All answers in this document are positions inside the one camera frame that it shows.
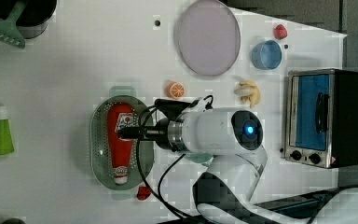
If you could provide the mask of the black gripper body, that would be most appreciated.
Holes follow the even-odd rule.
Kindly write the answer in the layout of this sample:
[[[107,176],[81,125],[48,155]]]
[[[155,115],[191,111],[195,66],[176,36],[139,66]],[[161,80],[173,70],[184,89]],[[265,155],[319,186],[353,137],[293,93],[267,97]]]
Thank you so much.
[[[147,140],[155,141],[163,149],[170,149],[171,145],[168,139],[168,119],[161,119],[155,126],[145,128],[145,137]]]

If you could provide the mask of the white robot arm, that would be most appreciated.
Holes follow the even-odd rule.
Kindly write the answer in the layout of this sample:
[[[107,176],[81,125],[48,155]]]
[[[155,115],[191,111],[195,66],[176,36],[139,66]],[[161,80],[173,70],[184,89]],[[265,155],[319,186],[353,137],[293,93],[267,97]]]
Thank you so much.
[[[213,156],[193,185],[198,212],[215,224],[358,224],[358,187],[330,191],[311,215],[291,217],[251,202],[268,155],[263,128],[247,110],[215,108],[183,111],[163,127],[132,126],[122,139],[164,142],[183,154]]]

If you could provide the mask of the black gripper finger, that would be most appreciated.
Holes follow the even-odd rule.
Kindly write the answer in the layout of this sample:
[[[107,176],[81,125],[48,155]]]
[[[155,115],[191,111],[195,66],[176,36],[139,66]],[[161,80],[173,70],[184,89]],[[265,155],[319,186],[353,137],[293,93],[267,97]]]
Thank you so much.
[[[117,131],[120,139],[145,139],[145,132],[140,127],[124,127]]]

